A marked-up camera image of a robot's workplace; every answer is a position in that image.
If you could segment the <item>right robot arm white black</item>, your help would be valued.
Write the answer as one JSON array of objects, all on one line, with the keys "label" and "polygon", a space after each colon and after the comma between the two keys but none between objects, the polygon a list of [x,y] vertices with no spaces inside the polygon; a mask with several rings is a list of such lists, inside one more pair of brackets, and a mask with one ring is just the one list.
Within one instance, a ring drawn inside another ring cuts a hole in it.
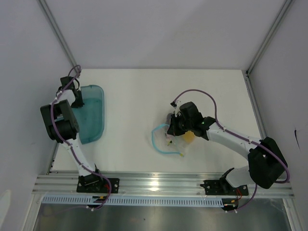
[{"label": "right robot arm white black", "polygon": [[262,140],[228,130],[215,118],[202,116],[192,102],[170,114],[167,134],[176,137],[188,131],[196,137],[221,144],[248,161],[247,166],[231,168],[221,176],[219,187],[225,194],[247,184],[269,189],[279,183],[278,178],[287,170],[287,162],[274,139],[266,137]]}]

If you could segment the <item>purple toy eggplant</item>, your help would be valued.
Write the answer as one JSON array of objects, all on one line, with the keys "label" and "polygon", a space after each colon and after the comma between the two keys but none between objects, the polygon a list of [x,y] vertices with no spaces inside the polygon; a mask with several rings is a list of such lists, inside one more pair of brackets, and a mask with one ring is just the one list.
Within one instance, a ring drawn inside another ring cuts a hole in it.
[{"label": "purple toy eggplant", "polygon": [[166,133],[165,137],[166,137],[167,146],[169,146],[172,143],[172,136]]}]

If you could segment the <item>yellow toy lemon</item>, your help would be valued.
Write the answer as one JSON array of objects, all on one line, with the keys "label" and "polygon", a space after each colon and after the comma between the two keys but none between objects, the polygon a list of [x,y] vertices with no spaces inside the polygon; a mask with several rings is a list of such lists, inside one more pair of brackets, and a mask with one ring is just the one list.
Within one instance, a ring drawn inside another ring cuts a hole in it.
[{"label": "yellow toy lemon", "polygon": [[186,143],[192,143],[195,139],[195,134],[191,131],[187,131],[183,134],[182,138]]}]

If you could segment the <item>clear zip top bag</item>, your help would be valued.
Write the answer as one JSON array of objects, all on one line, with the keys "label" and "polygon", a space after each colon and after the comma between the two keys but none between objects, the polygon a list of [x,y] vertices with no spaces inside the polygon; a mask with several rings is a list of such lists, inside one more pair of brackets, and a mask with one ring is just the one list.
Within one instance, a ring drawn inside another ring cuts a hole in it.
[{"label": "clear zip top bag", "polygon": [[167,130],[170,128],[170,124],[171,113],[167,115],[164,123],[151,131],[152,146],[160,154],[177,154],[183,157],[188,151],[188,146],[194,141],[195,135],[191,131],[187,131],[180,136],[168,135]]}]

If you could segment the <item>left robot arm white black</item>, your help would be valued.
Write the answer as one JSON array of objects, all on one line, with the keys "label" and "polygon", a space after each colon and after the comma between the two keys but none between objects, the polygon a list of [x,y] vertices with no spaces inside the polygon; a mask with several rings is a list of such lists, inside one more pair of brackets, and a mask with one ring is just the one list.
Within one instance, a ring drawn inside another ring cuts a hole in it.
[{"label": "left robot arm white black", "polygon": [[40,108],[51,140],[61,144],[78,168],[77,192],[108,193],[110,184],[84,150],[84,145],[97,141],[105,124],[104,91],[100,86],[81,86],[78,79],[60,79],[52,103]]}]

